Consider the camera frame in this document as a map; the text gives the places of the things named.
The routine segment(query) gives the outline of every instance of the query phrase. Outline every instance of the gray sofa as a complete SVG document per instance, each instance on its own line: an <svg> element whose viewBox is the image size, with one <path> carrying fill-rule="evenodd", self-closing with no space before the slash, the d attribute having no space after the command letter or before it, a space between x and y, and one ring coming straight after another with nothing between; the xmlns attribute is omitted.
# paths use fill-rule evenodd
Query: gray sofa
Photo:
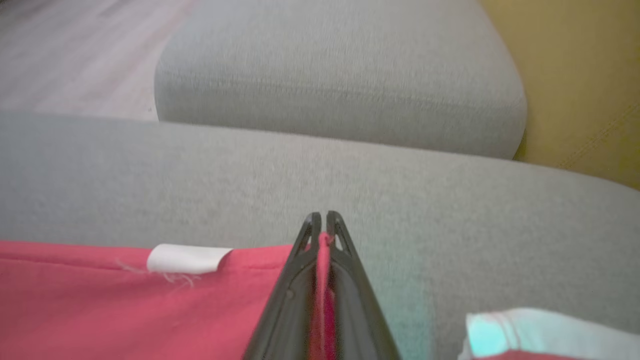
<svg viewBox="0 0 640 360"><path fill-rule="evenodd" d="M201 0L156 68L160 121L511 159L527 106L471 0Z"/></svg>
<svg viewBox="0 0 640 360"><path fill-rule="evenodd" d="M0 113L0 238L260 247L334 209L405 360L511 307L640 332L640 192L493 159L526 102L473 1L201 0L155 93L154 124Z"/></svg>
<svg viewBox="0 0 640 360"><path fill-rule="evenodd" d="M0 113L0 238L288 244L336 209L403 359L465 314L540 307L640 332L640 192L506 160L169 123Z"/></svg>

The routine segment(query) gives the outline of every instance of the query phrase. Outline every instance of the pink cloth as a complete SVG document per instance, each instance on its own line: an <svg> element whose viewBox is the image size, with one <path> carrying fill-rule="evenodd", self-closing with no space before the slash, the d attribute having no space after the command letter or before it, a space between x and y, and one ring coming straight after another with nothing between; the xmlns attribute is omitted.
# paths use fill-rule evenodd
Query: pink cloth
<svg viewBox="0 0 640 360"><path fill-rule="evenodd" d="M148 249L0 242L1 357L240 359L290 251L165 277Z"/></svg>
<svg viewBox="0 0 640 360"><path fill-rule="evenodd" d="M335 360L335 297L328 285L331 261L329 244L332 241L327 233L320 234L318 238L320 248L316 266L316 303L309 339L310 360Z"/></svg>

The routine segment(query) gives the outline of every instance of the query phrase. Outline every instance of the black plastic tool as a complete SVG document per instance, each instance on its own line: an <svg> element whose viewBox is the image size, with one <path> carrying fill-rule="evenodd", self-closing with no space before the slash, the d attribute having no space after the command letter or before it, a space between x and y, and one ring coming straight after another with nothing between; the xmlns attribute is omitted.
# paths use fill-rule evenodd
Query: black plastic tool
<svg viewBox="0 0 640 360"><path fill-rule="evenodd" d="M307 360L321 227L320 213L304 221L244 360ZM335 211L326 216L326 232L335 239L330 245L329 287L335 294L337 359L400 359L344 220Z"/></svg>

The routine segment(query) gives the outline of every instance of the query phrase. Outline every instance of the folded cloth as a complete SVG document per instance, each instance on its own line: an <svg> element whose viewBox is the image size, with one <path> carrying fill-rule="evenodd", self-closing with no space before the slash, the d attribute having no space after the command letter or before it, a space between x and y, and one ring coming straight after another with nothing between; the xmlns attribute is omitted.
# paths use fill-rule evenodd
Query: folded cloth
<svg viewBox="0 0 640 360"><path fill-rule="evenodd" d="M1 357L242 358L291 246L227 251L192 274L147 269L185 265L191 250L172 263L150 249L0 241ZM217 271L194 275L206 268Z"/></svg>
<svg viewBox="0 0 640 360"><path fill-rule="evenodd" d="M458 360L635 360L640 336L539 309L467 315Z"/></svg>

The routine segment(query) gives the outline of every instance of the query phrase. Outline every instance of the sofa cushion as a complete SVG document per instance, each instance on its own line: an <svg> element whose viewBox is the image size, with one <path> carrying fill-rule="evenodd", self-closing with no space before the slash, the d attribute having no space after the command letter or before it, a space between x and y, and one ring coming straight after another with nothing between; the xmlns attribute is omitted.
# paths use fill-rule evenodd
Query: sofa cushion
<svg viewBox="0 0 640 360"><path fill-rule="evenodd" d="M342 213L403 359L465 314L537 307L640 333L640 192L512 161L225 129L0 113L0 238L290 244Z"/></svg>
<svg viewBox="0 0 640 360"><path fill-rule="evenodd" d="M160 120L512 158L526 103L468 0L201 0L156 70Z"/></svg>

